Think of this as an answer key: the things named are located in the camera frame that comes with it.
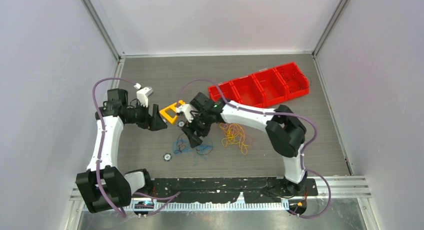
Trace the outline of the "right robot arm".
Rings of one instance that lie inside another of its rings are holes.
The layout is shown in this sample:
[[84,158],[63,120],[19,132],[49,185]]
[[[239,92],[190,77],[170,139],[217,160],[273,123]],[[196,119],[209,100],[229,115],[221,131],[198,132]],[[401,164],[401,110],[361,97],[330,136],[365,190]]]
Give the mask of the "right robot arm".
[[286,191],[298,195],[305,189],[308,174],[301,153],[307,130],[288,106],[258,108],[228,98],[214,101],[198,93],[189,103],[178,104],[176,113],[186,119],[182,131],[192,148],[203,143],[215,123],[235,123],[264,132],[274,151],[282,156]]

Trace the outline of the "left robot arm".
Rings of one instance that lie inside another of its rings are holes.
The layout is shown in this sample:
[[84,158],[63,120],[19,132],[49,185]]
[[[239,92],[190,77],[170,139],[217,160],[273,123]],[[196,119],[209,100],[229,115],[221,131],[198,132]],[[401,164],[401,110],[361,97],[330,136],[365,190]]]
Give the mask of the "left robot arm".
[[122,174],[117,165],[119,142],[125,125],[135,124],[149,131],[168,127],[157,104],[149,111],[151,94],[152,87],[142,87],[137,90],[136,98],[130,101],[127,90],[108,90],[107,100],[96,112],[97,136],[93,155],[86,171],[77,174],[75,181],[89,212],[122,210],[130,204],[135,192],[142,197],[152,193],[154,187],[146,169]]

